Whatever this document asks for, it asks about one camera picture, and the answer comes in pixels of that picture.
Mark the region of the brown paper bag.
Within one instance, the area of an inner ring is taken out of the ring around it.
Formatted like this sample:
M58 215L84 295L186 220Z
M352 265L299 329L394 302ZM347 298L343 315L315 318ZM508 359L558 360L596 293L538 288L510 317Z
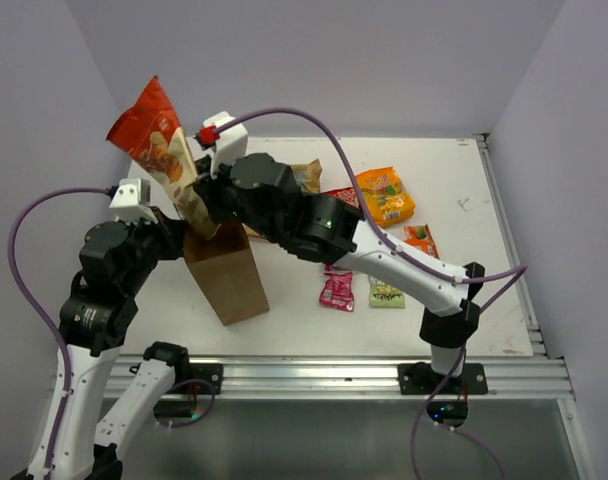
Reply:
M222 325L270 310L248 235L236 219L221 224L209 240L189 230L184 239L184 259Z

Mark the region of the brown potato chips bag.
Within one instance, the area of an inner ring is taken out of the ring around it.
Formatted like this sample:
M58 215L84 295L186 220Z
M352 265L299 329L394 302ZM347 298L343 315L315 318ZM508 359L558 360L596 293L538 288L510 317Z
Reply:
M243 158L237 172L243 186L249 187L244 203L249 217L242 223L252 237L266 237L265 227L261 232L254 228L260 221L270 230L269 237L273 235L275 215L289 210L300 197L295 185L303 193L320 192L322 166L318 159L308 164L288 165L258 153Z

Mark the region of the cassava chips bag cream red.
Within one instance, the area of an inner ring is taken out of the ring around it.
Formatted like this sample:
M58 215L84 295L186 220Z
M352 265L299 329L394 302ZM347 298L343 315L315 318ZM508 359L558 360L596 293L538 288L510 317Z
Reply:
M219 225L211 220L204 201L193 190L198 173L184 129L156 76L133 106L115 121L106 140L161 185L179 214L199 235L209 240L216 234Z

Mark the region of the orange yellow snack bag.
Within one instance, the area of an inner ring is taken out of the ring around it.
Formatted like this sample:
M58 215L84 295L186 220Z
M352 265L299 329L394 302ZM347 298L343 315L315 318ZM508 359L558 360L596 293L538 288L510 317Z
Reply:
M415 201L393 167L368 170L358 174L356 179L378 226L387 228L414 215Z

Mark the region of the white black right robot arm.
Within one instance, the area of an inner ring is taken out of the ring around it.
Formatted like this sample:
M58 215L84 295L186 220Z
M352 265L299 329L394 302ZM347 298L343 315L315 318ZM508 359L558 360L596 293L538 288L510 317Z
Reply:
M231 165L205 155L195 165L193 189L213 220L235 218L300 260L364 273L420 302L419 335L431 348L431 384L448 393L464 382L463 350L481 313L474 302L485 273L481 264L443 263L370 224L347 202L303 192L291 167L266 153Z

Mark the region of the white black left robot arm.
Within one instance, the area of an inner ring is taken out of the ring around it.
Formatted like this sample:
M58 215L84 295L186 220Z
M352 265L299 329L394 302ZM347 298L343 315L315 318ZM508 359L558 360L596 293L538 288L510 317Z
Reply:
M81 269L55 327L58 366L45 429L18 478L120 478L126 451L159 399L189 386L187 349L156 341L116 403L101 411L138 312L136 296L159 262L182 257L186 231L184 222L160 215L153 222L104 222L87 232Z

